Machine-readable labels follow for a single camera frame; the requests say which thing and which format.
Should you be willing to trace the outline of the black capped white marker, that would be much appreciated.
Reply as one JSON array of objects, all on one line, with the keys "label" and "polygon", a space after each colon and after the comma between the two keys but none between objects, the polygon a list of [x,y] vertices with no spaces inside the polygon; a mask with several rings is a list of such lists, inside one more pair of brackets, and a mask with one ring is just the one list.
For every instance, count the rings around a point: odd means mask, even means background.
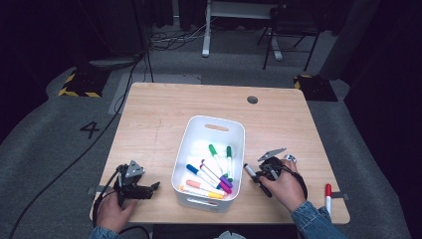
[{"label": "black capped white marker", "polygon": [[[248,163],[245,163],[244,164],[244,169],[247,171],[247,173],[250,175],[250,177],[252,178],[252,180],[254,181],[254,178],[255,177],[258,177],[257,176],[257,174],[255,173],[255,171],[252,169],[252,167],[250,167],[249,166],[249,164]],[[262,185],[259,185],[259,184],[257,184],[260,188],[261,188],[261,190],[268,196],[268,197],[272,197],[272,193],[270,192],[270,190],[266,187],[266,186],[264,186],[263,184]]]}]

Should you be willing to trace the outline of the blue capped white marker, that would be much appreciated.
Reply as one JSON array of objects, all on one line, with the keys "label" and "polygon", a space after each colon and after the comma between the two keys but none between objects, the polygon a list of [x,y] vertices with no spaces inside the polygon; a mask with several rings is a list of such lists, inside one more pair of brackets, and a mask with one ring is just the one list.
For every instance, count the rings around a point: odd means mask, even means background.
[{"label": "blue capped white marker", "polygon": [[195,175],[199,176],[201,179],[203,179],[206,183],[208,183],[211,187],[216,189],[221,189],[219,183],[214,181],[212,178],[210,178],[206,173],[202,172],[201,170],[197,169],[191,164],[187,164],[186,168],[194,173]]}]

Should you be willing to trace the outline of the white plastic bin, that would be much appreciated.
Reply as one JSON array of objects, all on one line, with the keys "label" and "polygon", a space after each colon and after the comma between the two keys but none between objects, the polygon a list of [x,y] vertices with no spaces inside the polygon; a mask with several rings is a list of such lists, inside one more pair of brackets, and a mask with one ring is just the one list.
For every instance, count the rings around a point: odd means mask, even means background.
[{"label": "white plastic bin", "polygon": [[[209,198],[184,192],[179,189],[181,185],[187,185],[186,180],[188,179],[209,185],[199,176],[189,171],[186,168],[187,164],[191,164],[201,170],[201,160],[205,159],[205,163],[214,172],[220,174],[220,170],[209,151],[209,144],[213,144],[217,150],[225,172],[227,172],[226,147],[228,145],[232,147],[232,193],[227,193],[226,196],[223,196],[223,199]],[[171,177],[171,184],[176,193],[178,202],[183,206],[195,209],[216,213],[227,212],[240,192],[244,149],[245,129],[240,123],[228,119],[217,119],[206,116],[193,117],[188,122],[184,136],[181,140]]]}]

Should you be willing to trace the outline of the black stand pole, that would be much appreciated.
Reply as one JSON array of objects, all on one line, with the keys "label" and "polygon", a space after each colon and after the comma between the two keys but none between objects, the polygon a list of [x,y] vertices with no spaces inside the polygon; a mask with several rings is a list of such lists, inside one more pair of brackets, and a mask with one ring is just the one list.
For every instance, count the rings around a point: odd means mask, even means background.
[{"label": "black stand pole", "polygon": [[145,62],[145,71],[149,73],[150,81],[154,82],[154,75],[152,72],[152,67],[150,63],[150,53],[149,53],[149,41],[147,35],[147,29],[145,26],[144,19],[142,17],[142,0],[131,0],[134,10],[134,17],[138,32],[138,38],[140,40],[140,45],[144,55]]}]

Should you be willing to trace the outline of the person's left hand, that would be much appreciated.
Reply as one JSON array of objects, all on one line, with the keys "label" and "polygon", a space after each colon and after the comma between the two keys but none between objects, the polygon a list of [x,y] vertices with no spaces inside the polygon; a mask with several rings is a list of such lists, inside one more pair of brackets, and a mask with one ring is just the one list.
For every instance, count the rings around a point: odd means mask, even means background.
[{"label": "person's left hand", "polygon": [[115,192],[110,193],[100,204],[96,225],[103,229],[119,233],[127,224],[137,203],[137,200],[129,199],[128,203],[121,208],[118,204],[117,194]]}]

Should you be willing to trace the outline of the dark green capped white marker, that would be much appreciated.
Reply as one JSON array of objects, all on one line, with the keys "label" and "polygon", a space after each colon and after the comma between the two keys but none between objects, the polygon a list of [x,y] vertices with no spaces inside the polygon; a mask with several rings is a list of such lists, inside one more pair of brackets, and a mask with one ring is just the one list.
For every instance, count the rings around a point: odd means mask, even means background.
[{"label": "dark green capped white marker", "polygon": [[227,171],[226,174],[230,182],[233,181],[232,163],[233,163],[232,147],[228,145],[226,147],[226,171]]}]

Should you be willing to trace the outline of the magenta capped white marker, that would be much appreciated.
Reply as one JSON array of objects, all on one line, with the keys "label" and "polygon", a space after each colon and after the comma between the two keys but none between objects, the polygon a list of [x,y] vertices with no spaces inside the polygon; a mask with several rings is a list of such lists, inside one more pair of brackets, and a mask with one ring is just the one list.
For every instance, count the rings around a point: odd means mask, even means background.
[{"label": "magenta capped white marker", "polygon": [[200,165],[200,169],[204,171],[207,175],[209,175],[211,178],[213,178],[216,182],[219,183],[220,187],[228,194],[232,193],[231,188],[223,181],[221,180],[215,173],[213,173],[205,164]]}]

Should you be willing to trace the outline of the black chair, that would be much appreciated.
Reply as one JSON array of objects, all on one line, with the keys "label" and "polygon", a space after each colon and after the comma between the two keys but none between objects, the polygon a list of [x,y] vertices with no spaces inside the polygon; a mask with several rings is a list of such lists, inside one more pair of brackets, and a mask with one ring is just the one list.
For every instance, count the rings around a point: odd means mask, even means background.
[{"label": "black chair", "polygon": [[306,71],[314,54],[319,35],[322,32],[322,19],[323,13],[312,6],[281,3],[277,7],[271,8],[267,26],[264,28],[264,32],[258,40],[258,45],[260,45],[264,38],[269,39],[263,69],[267,68],[272,43],[277,37],[298,38],[294,46],[291,49],[288,49],[288,52],[295,52],[296,46],[305,37],[313,37],[314,41],[312,46],[307,50],[308,58],[304,66],[304,70]]}]

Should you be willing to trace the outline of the red capped white marker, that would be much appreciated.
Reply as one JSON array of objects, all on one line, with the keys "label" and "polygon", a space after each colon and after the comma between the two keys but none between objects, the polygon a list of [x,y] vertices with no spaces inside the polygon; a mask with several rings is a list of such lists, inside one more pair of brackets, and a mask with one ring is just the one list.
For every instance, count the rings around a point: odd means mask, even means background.
[{"label": "red capped white marker", "polygon": [[329,216],[331,216],[331,185],[329,183],[327,183],[325,185],[325,189],[324,189],[324,194],[325,194],[325,208],[329,214]]}]

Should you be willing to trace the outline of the white desk frame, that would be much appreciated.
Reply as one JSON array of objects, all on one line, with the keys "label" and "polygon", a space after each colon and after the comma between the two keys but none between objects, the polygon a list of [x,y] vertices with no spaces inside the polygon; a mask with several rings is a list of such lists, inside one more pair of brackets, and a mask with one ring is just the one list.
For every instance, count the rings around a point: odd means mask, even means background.
[{"label": "white desk frame", "polygon": [[275,4],[207,0],[202,56],[207,58],[210,55],[212,17],[267,20],[273,7]]}]

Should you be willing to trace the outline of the black yellow striped stand base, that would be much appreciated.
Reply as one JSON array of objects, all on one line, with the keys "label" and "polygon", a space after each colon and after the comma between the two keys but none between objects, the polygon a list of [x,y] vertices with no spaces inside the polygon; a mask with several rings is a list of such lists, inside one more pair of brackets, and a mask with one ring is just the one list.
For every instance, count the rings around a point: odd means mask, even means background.
[{"label": "black yellow striped stand base", "polygon": [[307,101],[337,101],[330,82],[320,76],[297,75],[294,77],[294,86],[303,92]]},{"label": "black yellow striped stand base", "polygon": [[101,98],[110,71],[73,70],[59,91],[59,96]]}]

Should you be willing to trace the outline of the white cloth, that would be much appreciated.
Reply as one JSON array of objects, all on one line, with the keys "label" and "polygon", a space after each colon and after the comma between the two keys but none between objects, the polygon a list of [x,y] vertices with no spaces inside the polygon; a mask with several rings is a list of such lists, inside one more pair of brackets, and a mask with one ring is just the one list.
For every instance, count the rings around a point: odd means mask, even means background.
[{"label": "white cloth", "polygon": [[230,232],[230,231],[225,231],[214,239],[246,239],[246,238],[240,234]]}]

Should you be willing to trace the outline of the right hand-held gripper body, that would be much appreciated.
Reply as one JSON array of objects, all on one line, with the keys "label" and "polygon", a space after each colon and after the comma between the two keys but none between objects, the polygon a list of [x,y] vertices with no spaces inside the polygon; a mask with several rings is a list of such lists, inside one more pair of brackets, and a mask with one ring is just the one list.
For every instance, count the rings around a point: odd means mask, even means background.
[{"label": "right hand-held gripper body", "polygon": [[259,168],[266,171],[267,179],[275,181],[280,176],[283,164],[277,158],[277,155],[285,150],[285,147],[273,149],[267,151],[258,159],[258,162],[260,162]]}]

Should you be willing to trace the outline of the grey flat stand base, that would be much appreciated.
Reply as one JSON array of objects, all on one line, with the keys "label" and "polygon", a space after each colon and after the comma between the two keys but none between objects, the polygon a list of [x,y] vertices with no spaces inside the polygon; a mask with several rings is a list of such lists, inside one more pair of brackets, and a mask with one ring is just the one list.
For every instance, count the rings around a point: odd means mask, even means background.
[{"label": "grey flat stand base", "polygon": [[134,65],[137,58],[108,58],[90,61],[90,65],[101,70],[118,70]]}]

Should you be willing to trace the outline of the peach capped white marker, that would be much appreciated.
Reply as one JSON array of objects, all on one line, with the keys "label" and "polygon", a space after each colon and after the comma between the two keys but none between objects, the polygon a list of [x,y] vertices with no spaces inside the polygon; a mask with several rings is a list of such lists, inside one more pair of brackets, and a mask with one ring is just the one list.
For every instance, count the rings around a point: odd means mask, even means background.
[{"label": "peach capped white marker", "polygon": [[211,192],[214,192],[214,193],[218,193],[218,194],[221,194],[222,196],[227,195],[227,193],[223,190],[213,188],[213,187],[211,187],[207,184],[200,183],[200,182],[197,182],[197,181],[194,181],[194,180],[188,179],[188,180],[186,180],[186,184],[189,185],[189,186],[195,187],[195,188],[200,188],[200,189],[204,189],[204,190],[211,191]]}]

